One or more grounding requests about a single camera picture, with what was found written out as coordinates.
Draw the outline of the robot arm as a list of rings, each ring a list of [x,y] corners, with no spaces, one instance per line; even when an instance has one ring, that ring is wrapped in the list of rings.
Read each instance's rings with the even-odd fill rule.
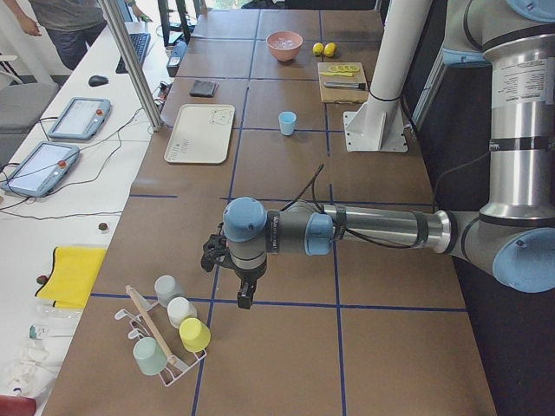
[[[325,255],[345,237],[447,253],[522,292],[553,288],[553,2],[449,2],[444,61],[493,68],[488,202],[477,212],[427,214],[302,200],[269,211],[254,198],[236,198],[225,208],[220,246],[205,258],[240,278],[240,308],[252,305],[270,254]]]

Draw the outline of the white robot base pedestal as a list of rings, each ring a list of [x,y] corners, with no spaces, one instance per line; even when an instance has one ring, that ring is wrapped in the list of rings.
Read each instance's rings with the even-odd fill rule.
[[[400,97],[431,4],[431,0],[390,3],[368,99],[357,111],[343,114],[349,152],[408,150]]]

